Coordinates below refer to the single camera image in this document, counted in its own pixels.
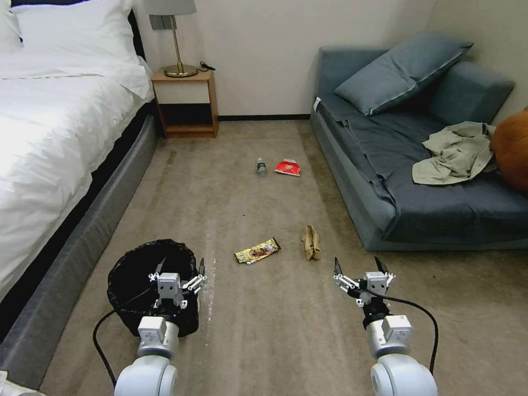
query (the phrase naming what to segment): black trash bag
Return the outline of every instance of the black trash bag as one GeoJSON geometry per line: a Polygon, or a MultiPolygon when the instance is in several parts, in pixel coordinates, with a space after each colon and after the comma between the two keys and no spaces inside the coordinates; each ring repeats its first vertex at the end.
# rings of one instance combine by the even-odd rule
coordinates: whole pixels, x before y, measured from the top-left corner
{"type": "MultiPolygon", "coordinates": [[[[183,283],[198,275],[194,253],[185,244],[172,239],[148,242],[125,253],[108,274],[107,294],[110,304],[117,308],[151,287],[149,274],[155,273],[162,262],[159,274],[178,273],[183,283]]],[[[156,316],[153,306],[158,297],[157,288],[153,287],[117,312],[134,336],[139,336],[138,326],[142,317],[156,316]]],[[[170,321],[178,326],[178,337],[188,336],[198,330],[197,296],[192,294],[188,298],[186,309],[175,308],[170,321]]]]}

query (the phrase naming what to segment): nightstand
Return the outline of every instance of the nightstand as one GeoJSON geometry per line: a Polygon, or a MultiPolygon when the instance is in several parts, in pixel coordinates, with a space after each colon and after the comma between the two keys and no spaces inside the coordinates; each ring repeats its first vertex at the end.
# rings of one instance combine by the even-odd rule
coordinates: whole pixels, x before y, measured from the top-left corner
{"type": "Polygon", "coordinates": [[[152,83],[166,139],[216,137],[218,107],[212,71],[171,78],[160,70],[152,83]]]}

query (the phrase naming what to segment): gray sofa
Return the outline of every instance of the gray sofa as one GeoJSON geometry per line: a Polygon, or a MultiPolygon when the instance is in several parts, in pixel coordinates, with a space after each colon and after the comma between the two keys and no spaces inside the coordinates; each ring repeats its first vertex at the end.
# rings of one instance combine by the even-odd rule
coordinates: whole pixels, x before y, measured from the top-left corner
{"type": "Polygon", "coordinates": [[[404,105],[366,117],[336,87],[386,50],[320,50],[310,121],[366,250],[528,248],[528,198],[498,173],[450,186],[417,185],[421,145],[446,125],[490,123],[513,83],[470,62],[453,66],[404,105]]]}

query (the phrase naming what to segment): snack wrapper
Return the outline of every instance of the snack wrapper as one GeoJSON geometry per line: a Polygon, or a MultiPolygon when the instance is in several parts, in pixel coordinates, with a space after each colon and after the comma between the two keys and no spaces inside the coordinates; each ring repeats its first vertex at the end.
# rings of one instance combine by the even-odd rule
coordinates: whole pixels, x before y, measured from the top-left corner
{"type": "Polygon", "coordinates": [[[235,253],[235,257],[239,263],[246,263],[251,265],[254,262],[264,259],[265,257],[278,252],[281,246],[275,238],[268,239],[266,242],[253,246],[250,249],[241,250],[235,253]]]}
{"type": "Polygon", "coordinates": [[[275,172],[290,176],[301,176],[301,168],[294,159],[285,159],[283,162],[279,162],[275,167],[275,172]]]}

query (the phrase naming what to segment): sofa armrest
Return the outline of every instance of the sofa armrest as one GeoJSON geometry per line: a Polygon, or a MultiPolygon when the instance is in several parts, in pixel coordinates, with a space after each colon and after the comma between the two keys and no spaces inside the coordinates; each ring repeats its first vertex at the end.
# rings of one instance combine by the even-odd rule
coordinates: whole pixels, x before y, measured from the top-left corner
{"type": "Polygon", "coordinates": [[[471,62],[453,66],[429,104],[429,113],[453,125],[463,121],[490,123],[515,84],[471,62]]]}
{"type": "Polygon", "coordinates": [[[321,47],[315,95],[332,94],[348,77],[386,52],[386,49],[321,47]]]}

